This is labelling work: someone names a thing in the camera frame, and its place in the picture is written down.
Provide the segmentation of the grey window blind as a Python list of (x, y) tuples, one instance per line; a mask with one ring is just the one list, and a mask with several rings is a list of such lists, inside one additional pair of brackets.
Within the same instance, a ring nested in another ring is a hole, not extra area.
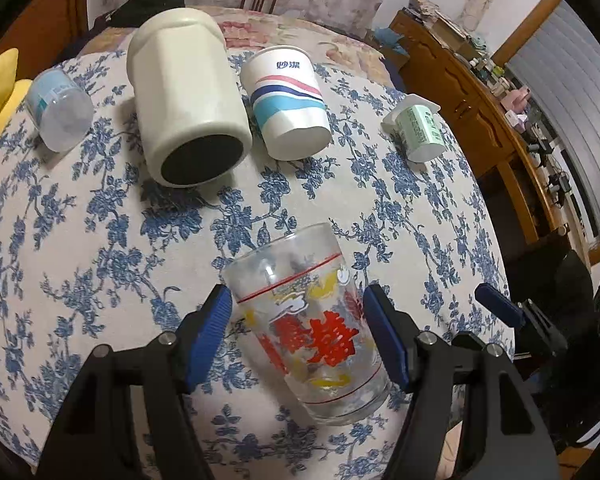
[(600, 242), (600, 44), (565, 1), (509, 60), (566, 149)]

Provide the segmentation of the small clear plastic cup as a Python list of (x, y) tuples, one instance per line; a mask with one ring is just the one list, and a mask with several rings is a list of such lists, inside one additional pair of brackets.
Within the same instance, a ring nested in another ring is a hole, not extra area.
[(24, 105), (42, 141), (55, 153), (78, 145), (94, 117), (90, 96), (60, 68), (44, 70), (33, 79)]

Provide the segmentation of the printed clear glass cup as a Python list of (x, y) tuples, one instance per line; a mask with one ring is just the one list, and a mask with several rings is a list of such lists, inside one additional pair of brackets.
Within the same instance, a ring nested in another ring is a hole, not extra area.
[(389, 378), (330, 224), (273, 240), (222, 275), (268, 360), (314, 420), (353, 424), (384, 403)]

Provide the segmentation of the green yogurt cup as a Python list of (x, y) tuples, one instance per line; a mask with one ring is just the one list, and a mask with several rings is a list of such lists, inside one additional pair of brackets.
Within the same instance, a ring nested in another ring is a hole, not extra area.
[(385, 116), (381, 125), (385, 132), (397, 136), (404, 145), (410, 162), (431, 162), (446, 151), (436, 115), (440, 106), (410, 93)]

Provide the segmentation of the cream ceramic mug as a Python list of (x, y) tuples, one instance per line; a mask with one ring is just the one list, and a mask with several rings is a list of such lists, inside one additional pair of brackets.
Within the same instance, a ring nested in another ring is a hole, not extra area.
[(250, 152), (248, 115), (209, 14), (178, 8), (150, 18), (129, 44), (126, 73), (147, 169), (159, 184), (210, 182)]

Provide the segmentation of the blue cloth on box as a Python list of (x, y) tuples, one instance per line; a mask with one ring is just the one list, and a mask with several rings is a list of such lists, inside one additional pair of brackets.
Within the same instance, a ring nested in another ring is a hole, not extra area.
[(388, 27), (375, 28), (373, 30), (373, 37), (381, 47), (399, 53), (400, 55), (407, 55), (407, 50), (400, 44), (400, 41), (404, 38), (400, 32), (395, 32)]

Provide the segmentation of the pink floral blanket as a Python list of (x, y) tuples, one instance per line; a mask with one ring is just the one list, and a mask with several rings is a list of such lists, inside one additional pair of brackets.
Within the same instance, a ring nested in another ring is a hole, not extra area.
[(224, 37), (225, 55), (234, 70), (268, 47), (298, 47), (315, 64), (363, 77), (391, 88), (384, 56), (365, 42), (286, 15), (265, 14), (220, 6), (176, 8), (160, 12), (143, 24), (150, 32), (161, 26), (182, 27), (199, 18), (212, 34)]

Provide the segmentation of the wooden sideboard cabinet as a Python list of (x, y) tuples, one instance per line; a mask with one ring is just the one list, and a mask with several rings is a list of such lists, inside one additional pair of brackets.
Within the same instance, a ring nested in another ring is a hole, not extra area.
[(588, 244), (572, 200), (559, 205), (549, 166), (535, 165), (500, 103), (425, 26), (400, 10), (390, 28), (410, 60), (399, 70), (408, 91), (441, 106), (486, 199), (503, 255), (511, 256), (566, 226), (569, 245), (589, 266)]

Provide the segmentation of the black bag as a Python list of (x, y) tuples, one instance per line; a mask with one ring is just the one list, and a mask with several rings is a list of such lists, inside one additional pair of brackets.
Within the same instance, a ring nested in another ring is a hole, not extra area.
[(102, 14), (95, 20), (94, 27), (140, 27), (153, 16), (172, 9), (184, 8), (185, 0), (126, 0), (116, 10)]

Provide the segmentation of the striped white paper cup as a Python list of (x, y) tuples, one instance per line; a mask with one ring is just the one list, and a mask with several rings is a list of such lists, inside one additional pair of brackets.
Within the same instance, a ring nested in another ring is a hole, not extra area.
[(272, 158), (308, 158), (332, 140), (326, 104), (305, 50), (263, 49), (242, 66), (240, 82)]

